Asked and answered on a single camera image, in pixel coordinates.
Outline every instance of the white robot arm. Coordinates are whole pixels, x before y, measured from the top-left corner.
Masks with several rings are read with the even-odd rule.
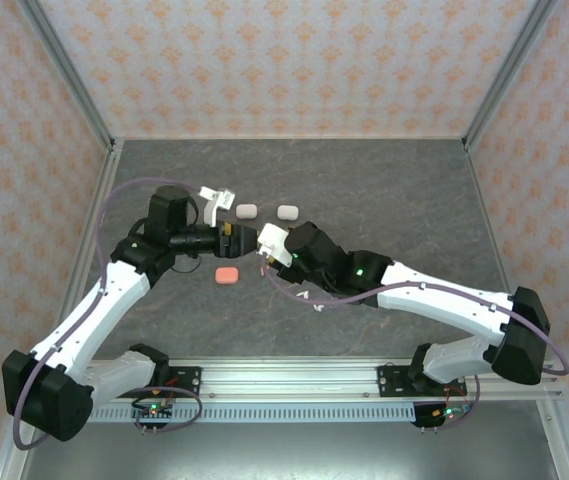
[[[519,310],[547,334],[550,327],[535,292],[484,292],[429,277],[373,252],[346,253],[310,222],[289,231],[267,224],[258,238],[254,229],[217,222],[216,210],[228,210],[233,194],[205,187],[199,194],[209,201],[206,223],[187,224],[188,205],[194,204],[190,194],[177,186],[158,188],[148,217],[137,223],[144,226],[143,233],[129,232],[111,255],[112,262],[103,270],[106,283],[98,282],[28,354],[13,351],[7,357],[2,374],[9,414],[15,413],[18,399],[26,398],[21,418],[65,441],[79,432],[96,406],[149,384],[165,385],[168,357],[147,346],[131,347],[99,368],[89,363],[124,314],[180,254],[235,258],[258,250],[289,282],[311,281],[345,300],[361,294],[356,303],[417,313],[471,333],[448,345],[418,347],[405,378],[396,379],[410,384],[418,395],[439,396],[443,384],[491,371],[518,383],[539,382],[546,344],[504,313]],[[441,288],[427,288],[434,283]],[[447,288],[479,296],[484,305],[452,295]],[[98,296],[99,303],[78,327],[78,319]],[[24,394],[34,372],[33,387]]]
[[[205,223],[197,224],[197,218],[187,223],[189,205],[198,216],[190,193],[178,186],[158,188],[148,216],[118,243],[112,262],[102,270],[105,282],[100,279],[68,318],[28,354],[15,350],[6,358],[2,376],[9,414],[18,411],[22,420],[64,441],[79,432],[93,408],[149,383],[162,386],[169,380],[164,378],[168,357],[146,345],[132,346],[99,368],[89,368],[89,363],[124,314],[174,265],[177,255],[235,258],[256,250],[256,230],[217,222],[217,210],[231,207],[233,193],[202,187],[199,195],[208,200]]]
[[[346,253],[310,222],[288,231],[267,224],[258,244],[259,253],[269,257],[284,280],[310,281],[336,297],[360,296],[355,303],[417,313],[471,333],[447,345],[417,348],[408,381],[424,395],[459,377],[489,372],[522,384],[540,381],[544,340],[504,313],[525,313],[548,335],[548,318],[532,290],[486,292],[430,277],[373,252]],[[366,296],[373,291],[377,293]],[[479,297],[483,304],[469,297]]]

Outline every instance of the wallpaper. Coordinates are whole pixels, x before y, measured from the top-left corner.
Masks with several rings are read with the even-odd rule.
[[[0,367],[57,320],[102,156],[18,2],[0,0]]]
[[[534,0],[43,0],[116,137],[461,137]]]
[[[569,1],[538,43],[472,158],[513,285],[539,291],[569,357]]]

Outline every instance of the metal bar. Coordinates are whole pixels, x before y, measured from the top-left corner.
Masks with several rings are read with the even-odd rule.
[[[414,422],[412,402],[212,403],[204,399],[198,423],[353,423]],[[168,415],[147,413],[145,423],[179,423],[197,412],[193,400],[173,403]],[[89,423],[131,423],[139,410],[128,403],[109,403],[93,411]]]
[[[537,408],[560,480],[569,480],[569,412],[566,402],[537,402]]]
[[[22,5],[24,13],[31,21],[33,28],[42,39],[44,47],[48,51],[51,60],[77,100],[77,103],[84,113],[91,130],[93,130],[93,133],[104,148],[109,148],[113,142],[108,131],[108,127],[106,126],[106,123],[104,123],[99,110],[93,103],[93,100],[84,86],[80,75],[73,66],[73,63],[57,36],[53,25],[48,19],[44,8],[40,4],[39,0],[20,0],[20,4]]]
[[[473,160],[471,159],[471,153],[466,152],[466,163],[471,171],[471,178],[473,179],[473,185],[475,185],[475,192],[477,193],[477,199],[480,203],[480,209],[482,210],[482,217],[484,217],[484,223],[486,225],[486,230],[488,231],[488,237],[491,241],[491,247],[493,249],[493,254],[495,255],[495,261],[497,262],[497,269],[500,273],[500,279],[502,280],[502,287],[505,292],[512,292],[509,284],[509,275],[506,273],[506,268],[504,267],[504,262],[502,261],[502,255],[500,255],[500,249],[497,246],[497,240],[495,239],[495,231],[491,225],[491,218],[488,215],[488,209],[486,208],[486,203],[484,203],[484,196],[482,195],[482,188],[480,187],[480,182],[477,179],[477,174],[475,173],[475,166],[473,165]]]
[[[91,366],[101,361],[91,362]],[[376,368],[410,359],[343,357],[216,358],[171,360],[174,366],[202,368],[200,396],[207,402],[379,402]],[[562,399],[556,377],[543,375],[536,386],[518,385],[495,374],[481,375],[482,400]],[[475,382],[467,379],[468,398]],[[397,397],[397,402],[443,400],[440,397]]]
[[[13,418],[7,419],[4,427],[4,438],[0,444],[0,480],[14,480],[22,477],[28,452],[15,448],[13,444]],[[25,443],[35,439],[35,428],[22,422],[20,436]]]
[[[462,142],[469,151],[482,135],[484,128],[497,110],[500,100],[508,89],[519,66],[526,58],[531,46],[535,43],[538,34],[544,27],[546,19],[557,4],[557,0],[538,0],[533,6],[522,31],[518,35],[513,47],[506,56],[497,76],[488,89],[480,108],[477,110],[471,126]]]
[[[100,206],[108,196],[111,186],[113,185],[121,152],[121,148],[116,144],[113,149],[106,154],[99,180],[91,197],[89,210],[84,219],[84,227],[80,236],[69,286],[66,290],[66,296],[62,302],[59,315],[57,316],[59,322],[62,322],[71,313],[84,296],[84,286],[86,285],[86,279],[91,269],[91,261],[95,251],[93,229],[98,220],[97,215]]]

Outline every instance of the patterned wallpaper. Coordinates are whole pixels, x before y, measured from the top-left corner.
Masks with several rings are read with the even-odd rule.
[[[461,137],[534,0],[43,0],[115,136]]]
[[[569,356],[569,1],[472,158],[510,278],[538,289]]]
[[[102,150],[15,0],[0,0],[0,365],[52,327]],[[8,418],[0,373],[0,440]]]

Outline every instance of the purple cable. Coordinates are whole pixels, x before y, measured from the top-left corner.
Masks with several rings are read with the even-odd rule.
[[[173,432],[175,430],[179,430],[180,428],[189,427],[189,426],[193,425],[197,421],[197,419],[202,416],[202,411],[204,411],[204,405],[202,404],[202,400],[200,400],[200,397],[198,397],[197,394],[195,394],[189,390],[185,390],[183,388],[178,388],[178,387],[144,387],[144,388],[136,388],[135,390],[132,390],[132,391],[133,392],[152,392],[153,390],[159,390],[161,392],[182,393],[184,395],[188,395],[189,397],[195,399],[195,401],[197,402],[197,405],[199,407],[197,410],[197,413],[190,420],[187,420],[186,422],[182,422],[182,423],[177,423],[175,425],[171,425],[170,427],[164,427],[162,429],[155,430],[155,433]],[[144,410],[140,410],[137,413],[137,415],[135,416],[135,426],[138,429],[142,430],[142,432],[144,432],[144,426],[140,423],[140,417],[142,416],[142,413],[144,413]]]
[[[364,300],[365,298],[372,297],[373,295],[377,295],[378,293],[386,292],[388,290],[395,290],[397,288],[407,288],[407,287],[430,288],[433,290],[439,290],[441,292],[446,292],[446,293],[450,293],[452,295],[457,295],[458,297],[465,298],[466,300],[470,300],[471,302],[479,303],[480,305],[485,306],[485,307],[491,307],[492,305],[494,305],[493,302],[489,302],[488,300],[485,300],[485,299],[480,298],[480,297],[476,297],[475,295],[471,295],[470,293],[466,293],[466,292],[463,292],[461,290],[457,290],[456,288],[453,288],[453,287],[447,287],[445,285],[438,285],[436,283],[412,282],[409,280],[407,280],[406,282],[390,283],[388,285],[384,285],[382,287],[374,288],[373,290],[369,290],[368,292],[360,293],[359,295],[354,295],[352,297],[339,298],[339,299],[326,299],[326,300],[302,298],[302,297],[296,296],[292,292],[289,292],[288,290],[283,288],[279,284],[279,282],[277,282],[277,280],[275,279],[275,276],[273,275],[273,273],[268,268],[268,261],[267,261],[266,257],[262,258],[261,266],[262,266],[262,271],[264,272],[264,275],[275,286],[275,288],[277,288],[280,292],[282,292],[287,297],[289,297],[289,298],[291,298],[297,302],[300,302],[300,303],[306,303],[308,305],[346,305],[349,303],[354,303],[354,302],[358,302],[360,300]],[[526,328],[531,330],[539,338],[541,338],[542,341],[544,343],[546,343],[546,345],[548,345],[551,348],[551,350],[553,350],[553,353],[555,353],[555,355],[557,355],[557,357],[560,359],[560,362],[562,362],[562,368],[563,368],[562,370],[552,370],[550,368],[543,368],[542,371],[544,373],[548,373],[551,375],[557,375],[557,376],[564,376],[564,375],[569,374],[569,363],[568,363],[568,359],[566,358],[566,355],[564,355],[564,352],[562,352],[560,347],[548,335],[546,335],[544,332],[542,332],[538,327],[533,325],[529,320],[524,318],[519,313],[513,312],[512,310],[509,310],[508,308],[504,308],[500,305],[495,304],[495,306],[496,306],[498,312],[503,313],[505,315],[508,315],[511,318],[514,318],[515,320],[520,322],[522,325],[524,325]]]
[[[42,368],[44,368],[44,365],[46,365],[46,362],[53,356],[53,354],[56,351],[59,350],[59,348],[64,344],[64,342],[71,335],[73,335],[77,331],[78,328],[80,328],[82,326],[82,324],[88,319],[88,317],[90,317],[91,314],[95,311],[95,309],[97,308],[97,306],[100,303],[100,300],[102,300],[102,296],[104,295],[104,291],[106,290],[107,262],[106,262],[106,255],[104,254],[104,248],[102,246],[102,241],[100,238],[100,231],[101,231],[101,227],[102,227],[102,222],[104,221],[104,215],[106,213],[106,208],[111,203],[113,198],[118,193],[120,193],[122,190],[125,190],[129,187],[132,187],[133,185],[139,185],[141,183],[161,183],[164,185],[176,185],[176,186],[185,188],[191,192],[198,192],[199,188],[200,188],[200,187],[193,187],[191,185],[187,185],[187,184],[182,183],[182,182],[177,182],[175,180],[168,179],[168,178],[140,177],[140,178],[134,178],[133,180],[129,180],[127,182],[122,183],[121,185],[118,185],[116,188],[114,188],[111,191],[109,196],[106,197],[106,199],[104,200],[104,202],[102,203],[102,205],[98,211],[97,223],[95,225],[95,231],[94,231],[95,244],[96,244],[96,250],[97,250],[97,259],[98,259],[98,262],[100,264],[100,289],[99,289],[97,295],[95,296],[95,298],[93,299],[93,301],[91,302],[91,304],[89,305],[89,307],[86,309],[86,311],[80,316],[80,318],[77,319],[77,321],[71,326],[71,328],[69,328],[59,338],[59,340],[57,341],[57,344],[54,345],[54,348],[51,348],[48,352],[46,352],[42,356],[42,358],[37,362],[37,364],[35,365],[35,367],[31,371],[30,375],[26,379],[26,382],[24,382],[24,386],[22,387],[22,391],[20,392],[20,396],[17,399],[17,405],[15,406],[15,412],[13,413],[13,442],[15,443],[15,446],[19,450],[30,450],[32,448],[35,448],[49,437],[49,435],[43,435],[42,437],[38,438],[36,441],[29,443],[29,444],[25,444],[24,442],[22,442],[22,437],[20,436],[20,421],[22,419],[22,412],[24,411],[24,405],[26,404],[26,399],[28,397],[29,392],[31,391],[31,388],[33,387],[33,383],[35,383],[35,379],[37,378],[37,375],[40,373]],[[155,390],[158,390],[158,389],[163,388],[163,387],[152,387],[152,388]]]

